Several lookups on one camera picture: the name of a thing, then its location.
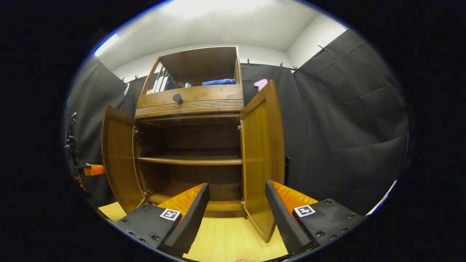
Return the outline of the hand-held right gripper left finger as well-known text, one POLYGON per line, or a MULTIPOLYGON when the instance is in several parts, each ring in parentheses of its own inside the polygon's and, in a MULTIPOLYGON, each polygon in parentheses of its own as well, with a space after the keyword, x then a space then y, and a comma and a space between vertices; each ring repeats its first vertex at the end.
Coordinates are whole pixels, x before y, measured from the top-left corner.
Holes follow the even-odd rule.
POLYGON ((210 198, 209 184, 201 183, 156 206, 142 204, 115 228, 150 249, 181 257, 196 239, 210 198))

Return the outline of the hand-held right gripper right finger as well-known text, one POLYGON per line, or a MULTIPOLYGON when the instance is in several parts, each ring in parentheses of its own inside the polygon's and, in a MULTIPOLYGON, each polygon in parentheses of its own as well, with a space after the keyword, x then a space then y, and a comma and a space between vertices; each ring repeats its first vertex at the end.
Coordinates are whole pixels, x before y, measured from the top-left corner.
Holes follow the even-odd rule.
POLYGON ((285 247, 293 255, 326 246, 366 219, 332 198, 317 201, 272 180, 266 181, 265 195, 285 247))

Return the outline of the wooden cabinet door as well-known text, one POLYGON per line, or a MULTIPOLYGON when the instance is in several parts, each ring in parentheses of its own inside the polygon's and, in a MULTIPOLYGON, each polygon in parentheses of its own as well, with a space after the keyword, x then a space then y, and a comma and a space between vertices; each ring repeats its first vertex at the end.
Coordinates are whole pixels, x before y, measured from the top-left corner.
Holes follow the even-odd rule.
POLYGON ((266 198, 268 181, 285 176, 284 132, 276 83, 269 81, 240 112, 242 189, 246 217, 268 243, 275 219, 266 198))
POLYGON ((135 166, 135 119, 107 104, 100 147, 105 174, 115 199, 126 214, 145 202, 135 166))

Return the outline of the wooden double-door shoe cabinet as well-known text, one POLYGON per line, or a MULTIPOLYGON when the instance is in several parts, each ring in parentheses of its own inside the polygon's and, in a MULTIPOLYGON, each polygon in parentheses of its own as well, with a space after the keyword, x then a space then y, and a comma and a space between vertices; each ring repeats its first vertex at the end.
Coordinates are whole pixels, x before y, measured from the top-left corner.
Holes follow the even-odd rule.
MULTIPOLYGON (((170 73, 165 91, 185 88, 185 83, 195 87, 219 79, 235 79, 242 85, 237 46, 199 48, 158 57, 140 96, 152 94, 156 75, 162 66, 163 72, 167 70, 170 73)), ((236 155, 242 159, 240 112, 135 119, 134 111, 134 116, 130 117, 136 121, 135 166, 145 196, 143 204, 160 204, 190 187, 208 183, 211 199, 204 215, 243 216, 247 219, 242 165, 190 166, 136 159, 156 155, 236 155)))

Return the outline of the wooden inner shelf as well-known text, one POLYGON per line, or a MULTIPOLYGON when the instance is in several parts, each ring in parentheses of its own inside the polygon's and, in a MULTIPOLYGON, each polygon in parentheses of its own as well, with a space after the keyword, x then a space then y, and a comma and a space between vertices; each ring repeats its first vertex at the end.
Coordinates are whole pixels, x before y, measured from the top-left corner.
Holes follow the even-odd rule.
POLYGON ((228 166, 242 165, 236 155, 156 155, 136 158, 138 161, 190 166, 228 166))

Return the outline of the wooden ribbed drawer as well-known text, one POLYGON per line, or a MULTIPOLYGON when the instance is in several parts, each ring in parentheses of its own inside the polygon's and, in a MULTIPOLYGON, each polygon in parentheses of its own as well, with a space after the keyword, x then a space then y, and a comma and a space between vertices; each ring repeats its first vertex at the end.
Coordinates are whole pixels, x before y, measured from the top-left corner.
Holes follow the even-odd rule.
POLYGON ((177 88, 140 96, 135 119, 160 116, 239 112, 245 106, 243 88, 236 85, 209 85, 177 88), (181 94, 183 103, 175 103, 173 96, 181 94))

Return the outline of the blue towel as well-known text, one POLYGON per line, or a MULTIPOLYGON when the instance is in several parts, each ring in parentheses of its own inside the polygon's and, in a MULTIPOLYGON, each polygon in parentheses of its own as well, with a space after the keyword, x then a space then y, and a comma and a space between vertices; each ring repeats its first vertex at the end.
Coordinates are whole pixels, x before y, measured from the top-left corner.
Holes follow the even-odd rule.
POLYGON ((235 79, 219 79, 213 81, 206 81, 202 83, 202 86, 208 85, 230 85, 230 84, 237 84, 235 79))

